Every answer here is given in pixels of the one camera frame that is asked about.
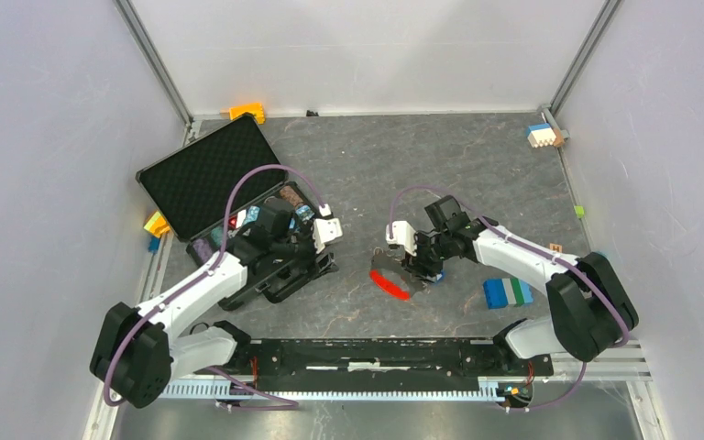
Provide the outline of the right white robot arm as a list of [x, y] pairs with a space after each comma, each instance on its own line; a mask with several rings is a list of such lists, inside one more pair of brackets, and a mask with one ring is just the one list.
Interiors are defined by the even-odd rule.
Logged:
[[463, 208], [452, 195], [429, 204], [428, 232], [391, 219], [388, 244], [405, 252], [403, 268], [421, 281], [434, 281], [446, 260], [468, 259], [501, 270], [542, 293], [549, 314], [525, 319], [501, 332], [492, 350], [495, 367], [515, 374], [530, 358], [557, 352], [590, 362], [604, 350], [625, 345], [639, 315], [609, 260], [598, 252], [584, 257], [542, 247], [516, 236], [497, 221]]

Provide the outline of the keyring with blue red tags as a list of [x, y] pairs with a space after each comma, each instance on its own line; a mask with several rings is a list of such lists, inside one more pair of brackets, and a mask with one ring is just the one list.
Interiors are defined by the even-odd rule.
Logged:
[[431, 284], [407, 282], [402, 260], [403, 258], [397, 258], [389, 250], [375, 247], [368, 275], [374, 284], [388, 295], [402, 301], [409, 301], [416, 293], [425, 291]]

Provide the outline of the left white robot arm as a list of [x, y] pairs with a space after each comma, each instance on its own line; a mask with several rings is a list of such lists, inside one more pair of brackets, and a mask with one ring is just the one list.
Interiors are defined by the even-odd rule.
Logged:
[[171, 381], [196, 371], [244, 371], [251, 361], [248, 334], [228, 321], [191, 335], [187, 329], [221, 302], [242, 304], [263, 294], [279, 303], [334, 270], [328, 245], [342, 234], [326, 204], [303, 221], [289, 203], [273, 200], [233, 236], [224, 231], [218, 251], [174, 287], [135, 307], [110, 308], [90, 364], [104, 384], [105, 403], [143, 408]]

